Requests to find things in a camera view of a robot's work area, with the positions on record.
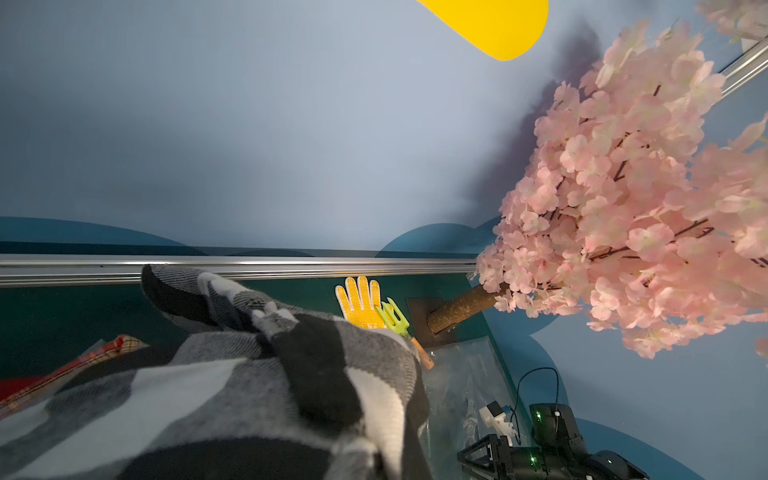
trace metal rail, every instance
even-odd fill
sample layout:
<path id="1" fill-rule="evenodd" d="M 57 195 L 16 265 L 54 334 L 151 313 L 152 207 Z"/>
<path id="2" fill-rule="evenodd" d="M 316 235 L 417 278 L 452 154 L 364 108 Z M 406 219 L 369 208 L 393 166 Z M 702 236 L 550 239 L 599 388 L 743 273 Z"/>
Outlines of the metal rail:
<path id="1" fill-rule="evenodd" d="M 0 287 L 139 283 L 149 263 L 188 266 L 233 280 L 471 273 L 475 259 L 0 255 Z"/>
<path id="2" fill-rule="evenodd" d="M 721 73 L 726 78 L 723 98 L 743 87 L 766 68 L 768 68 L 768 38 L 754 45 L 723 69 Z"/>

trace yellow garden glove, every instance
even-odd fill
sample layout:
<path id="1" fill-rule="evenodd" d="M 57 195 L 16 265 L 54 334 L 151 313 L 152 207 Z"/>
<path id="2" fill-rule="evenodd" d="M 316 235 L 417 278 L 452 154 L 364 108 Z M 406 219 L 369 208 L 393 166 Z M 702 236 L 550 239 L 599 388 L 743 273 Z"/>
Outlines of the yellow garden glove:
<path id="1" fill-rule="evenodd" d="M 344 281 L 344 287 L 336 287 L 336 298 L 339 300 L 344 318 L 351 324 L 364 329 L 385 329 L 386 325 L 376 312 L 376 307 L 381 308 L 381 292 L 379 282 L 371 280 L 370 288 L 368 279 L 364 276 L 357 277 L 357 283 L 351 276 Z"/>

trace pink artificial flower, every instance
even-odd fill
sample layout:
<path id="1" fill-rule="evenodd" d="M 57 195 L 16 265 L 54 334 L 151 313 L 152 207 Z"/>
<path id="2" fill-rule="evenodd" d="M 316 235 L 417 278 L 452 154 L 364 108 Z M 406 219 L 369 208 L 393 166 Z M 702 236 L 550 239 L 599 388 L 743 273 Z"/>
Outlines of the pink artificial flower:
<path id="1" fill-rule="evenodd" d="M 755 351 L 757 355 L 762 356 L 764 359 L 768 359 L 768 339 L 759 338 L 755 340 Z"/>
<path id="2" fill-rule="evenodd" d="M 611 96 L 605 91 L 596 91 L 591 97 L 581 102 L 579 116 L 598 120 L 611 111 Z"/>
<path id="3" fill-rule="evenodd" d="M 546 117 L 540 117 L 534 128 L 538 137 L 536 144 L 541 147 L 549 141 L 572 137 L 578 130 L 578 111 L 550 110 Z"/>
<path id="4" fill-rule="evenodd" d="M 576 175 L 576 183 L 597 190 L 607 180 L 607 173 L 612 167 L 608 157 L 592 157 L 586 168 Z"/>
<path id="5" fill-rule="evenodd" d="M 559 264 L 555 262 L 542 261 L 538 264 L 538 267 L 534 271 L 533 279 L 536 283 L 544 284 L 552 280 L 559 268 Z"/>
<path id="6" fill-rule="evenodd" d="M 595 319 L 598 319 L 601 322 L 607 322 L 613 315 L 613 312 L 611 312 L 611 309 L 608 309 L 602 305 L 593 306 L 592 309 L 589 311 L 589 313 Z"/>
<path id="7" fill-rule="evenodd" d="M 552 310 L 552 313 L 555 315 L 574 315 L 575 313 L 580 313 L 581 307 L 580 306 L 568 306 L 568 305 L 558 305 Z"/>
<path id="8" fill-rule="evenodd" d="M 696 73 L 704 64 L 704 54 L 701 51 L 692 51 L 677 57 L 672 63 L 671 75 L 678 88 L 688 89 L 692 85 Z"/>
<path id="9" fill-rule="evenodd" d="M 527 201 L 529 197 L 532 197 L 536 194 L 536 188 L 536 180 L 526 175 L 520 179 L 517 185 L 515 185 L 515 189 L 513 191 L 515 192 L 517 198 L 522 199 L 523 201 Z"/>
<path id="10" fill-rule="evenodd" d="M 517 305 L 518 308 L 525 309 L 525 315 L 527 315 L 528 318 L 538 317 L 538 311 L 534 308 L 530 296 L 522 293 L 514 293 L 513 297 L 515 298 L 515 305 Z"/>
<path id="11" fill-rule="evenodd" d="M 585 94 L 592 95 L 598 89 L 595 82 L 598 79 L 598 72 L 602 67 L 603 67 L 603 61 L 598 60 L 592 64 L 592 69 L 581 77 L 581 81 L 579 82 L 579 88 L 584 90 Z"/>
<path id="12" fill-rule="evenodd" d="M 525 243 L 525 237 L 520 230 L 515 230 L 512 233 L 503 233 L 502 240 L 504 240 L 504 246 L 506 249 L 515 250 L 518 249 L 523 243 Z"/>
<path id="13" fill-rule="evenodd" d="M 538 215 L 553 211 L 558 206 L 558 189 L 550 185 L 541 185 L 533 195 L 528 197 L 527 201 Z"/>
<path id="14" fill-rule="evenodd" d="M 737 195 L 728 195 L 715 202 L 715 207 L 726 214 L 739 214 L 744 223 L 752 223 L 768 218 L 767 199 L 750 189 Z"/>
<path id="15" fill-rule="evenodd" d="M 520 220 L 523 220 L 523 232 L 527 235 L 543 232 L 549 228 L 549 220 L 531 211 L 524 212 Z"/>
<path id="16" fill-rule="evenodd" d="M 565 151 L 560 155 L 560 163 L 569 174 L 586 168 L 592 158 L 588 146 L 587 138 L 584 135 L 576 135 L 568 139 L 565 144 Z"/>
<path id="17" fill-rule="evenodd" d="M 667 245 L 674 239 L 674 232 L 665 223 L 629 231 L 627 247 L 647 262 L 657 262 L 668 251 Z"/>
<path id="18" fill-rule="evenodd" d="M 656 352 L 661 350 L 659 342 L 655 341 L 646 329 L 624 329 L 621 331 L 624 346 L 634 350 L 638 355 L 645 359 L 653 359 Z"/>
<path id="19" fill-rule="evenodd" d="M 609 155 L 614 139 L 624 134 L 624 130 L 619 128 L 619 124 L 618 116 L 606 115 L 601 123 L 595 125 L 591 130 L 590 153 L 598 157 Z"/>
<path id="20" fill-rule="evenodd" d="M 592 305 L 601 305 L 609 310 L 616 310 L 620 302 L 621 291 L 611 286 L 611 281 L 604 276 L 598 278 L 590 296 Z"/>
<path id="21" fill-rule="evenodd" d="M 659 320 L 651 315 L 650 310 L 639 305 L 620 305 L 616 313 L 619 315 L 619 326 L 622 329 L 647 328 Z"/>
<path id="22" fill-rule="evenodd" d="M 745 151 L 763 136 L 766 130 L 768 113 L 765 114 L 762 121 L 748 125 L 742 134 L 734 141 L 729 141 L 728 146 L 733 151 Z"/>
<path id="23" fill-rule="evenodd" d="M 706 114 L 723 97 L 725 75 L 711 74 L 713 65 L 713 61 L 704 62 L 690 82 L 691 104 L 701 115 Z"/>
<path id="24" fill-rule="evenodd" d="M 749 226 L 736 242 L 736 253 L 745 258 L 768 256 L 768 227 Z"/>
<path id="25" fill-rule="evenodd" d="M 634 106 L 624 117 L 625 131 L 660 130 L 672 118 L 672 114 L 664 106 L 664 101 L 651 94 L 645 94 L 635 102 Z"/>
<path id="26" fill-rule="evenodd" d="M 568 255 L 568 250 L 563 252 L 563 257 Z M 552 279 L 554 284 L 564 284 L 574 292 L 582 292 L 589 285 L 588 261 L 580 255 L 565 258 L 558 266 L 558 273 Z"/>
<path id="27" fill-rule="evenodd" d="M 750 6 L 743 9 L 744 13 L 739 17 L 737 24 L 739 36 L 750 40 L 762 41 L 768 37 L 768 2 L 765 0 L 751 0 L 745 2 Z"/>
<path id="28" fill-rule="evenodd" d="M 512 297 L 511 290 L 507 290 L 504 295 L 496 297 L 496 303 L 493 306 L 500 312 L 510 313 L 516 308 L 515 299 Z"/>
<path id="29" fill-rule="evenodd" d="M 609 204 L 608 199 L 597 196 L 581 208 L 577 240 L 584 239 L 587 252 L 602 246 L 620 248 L 627 239 L 627 228 L 632 217 L 626 207 Z"/>
<path id="30" fill-rule="evenodd" d="M 563 181 L 563 176 L 558 170 L 550 170 L 547 167 L 540 167 L 536 171 L 537 184 L 556 188 L 560 182 Z"/>
<path id="31" fill-rule="evenodd" d="M 603 330 L 616 330 L 616 327 L 611 322 L 605 320 L 592 320 L 587 322 L 587 326 L 593 329 L 595 332 L 601 332 Z"/>
<path id="32" fill-rule="evenodd" d="M 725 247 L 722 237 L 683 237 L 677 239 L 677 255 L 688 262 L 706 263 L 716 259 Z"/>
<path id="33" fill-rule="evenodd" d="M 517 198 L 517 196 L 518 193 L 516 190 L 511 190 L 504 196 L 502 205 L 498 208 L 498 211 L 502 213 L 503 217 L 509 217 L 511 215 L 512 210 L 515 208 L 515 198 Z"/>
<path id="34" fill-rule="evenodd" d="M 573 88 L 570 85 L 566 85 L 565 82 L 554 91 L 554 105 L 557 110 L 574 110 L 578 109 L 580 103 L 578 89 Z"/>
<path id="35" fill-rule="evenodd" d="M 653 308 L 656 317 L 662 315 L 681 316 L 685 314 L 686 307 L 694 300 L 694 295 L 691 292 L 667 286 L 649 300 L 648 306 Z"/>
<path id="36" fill-rule="evenodd" d="M 502 262 L 497 258 L 498 249 L 495 243 L 488 245 L 477 259 L 477 271 L 480 274 L 480 283 L 486 292 L 494 293 L 500 290 L 502 282 Z"/>
<path id="37" fill-rule="evenodd" d="M 584 202 L 584 191 L 581 188 L 573 188 L 565 197 L 569 207 L 578 207 Z"/>
<path id="38" fill-rule="evenodd" d="M 690 36 L 688 22 L 675 22 L 672 27 L 661 32 L 656 46 L 668 58 L 678 58 L 694 50 L 701 39 L 701 35 Z"/>
<path id="39" fill-rule="evenodd" d="M 595 84 L 598 88 L 605 87 L 614 75 L 614 72 L 621 69 L 624 62 L 635 52 L 644 50 L 645 31 L 648 28 L 649 21 L 638 22 L 634 28 L 625 28 L 621 31 L 613 45 L 606 50 L 603 56 L 603 66 L 598 72 Z"/>
<path id="40" fill-rule="evenodd" d="M 533 275 L 522 266 L 514 266 L 505 271 L 504 281 L 513 292 L 522 292 L 527 295 L 533 291 Z"/>

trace blue wall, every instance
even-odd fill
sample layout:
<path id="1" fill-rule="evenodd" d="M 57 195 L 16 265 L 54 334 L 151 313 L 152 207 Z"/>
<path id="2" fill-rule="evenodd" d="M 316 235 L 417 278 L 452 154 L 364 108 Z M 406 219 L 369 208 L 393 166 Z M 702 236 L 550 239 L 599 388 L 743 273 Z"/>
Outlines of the blue wall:
<path id="1" fill-rule="evenodd" d="M 497 62 L 416 0 L 4 2 L 0 241 L 477 253 L 555 85 L 640 18 L 702 29 L 694 4 L 551 0 L 540 41 Z M 720 69 L 738 47 L 709 32 Z M 761 118 L 766 91 L 763 73 L 718 104 L 707 139 Z M 655 479 L 764 478 L 766 326 L 647 361 L 580 316 L 486 319 L 513 377 L 561 370 L 591 449 Z"/>
<path id="2" fill-rule="evenodd" d="M 555 85 L 641 18 L 701 29 L 694 4 L 551 0 L 539 42 L 499 62 L 416 0 L 3 2 L 0 217 L 372 252 L 475 228 Z M 739 54 L 712 29 L 704 47 L 718 68 Z"/>

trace plastic bag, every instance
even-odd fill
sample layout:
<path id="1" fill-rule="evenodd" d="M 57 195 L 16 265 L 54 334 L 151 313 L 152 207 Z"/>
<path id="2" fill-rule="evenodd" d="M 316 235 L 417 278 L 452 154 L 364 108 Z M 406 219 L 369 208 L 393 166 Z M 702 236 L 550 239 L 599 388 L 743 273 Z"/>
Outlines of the plastic bag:
<path id="1" fill-rule="evenodd" d="M 422 371 L 429 398 L 429 419 L 419 435 L 424 456 L 435 479 L 470 478 L 456 453 L 495 433 L 478 410 L 493 401 L 513 406 L 512 388 L 488 337 L 427 350 L 435 367 Z M 525 415 L 518 414 L 518 420 L 521 444 L 530 445 L 531 425 Z"/>

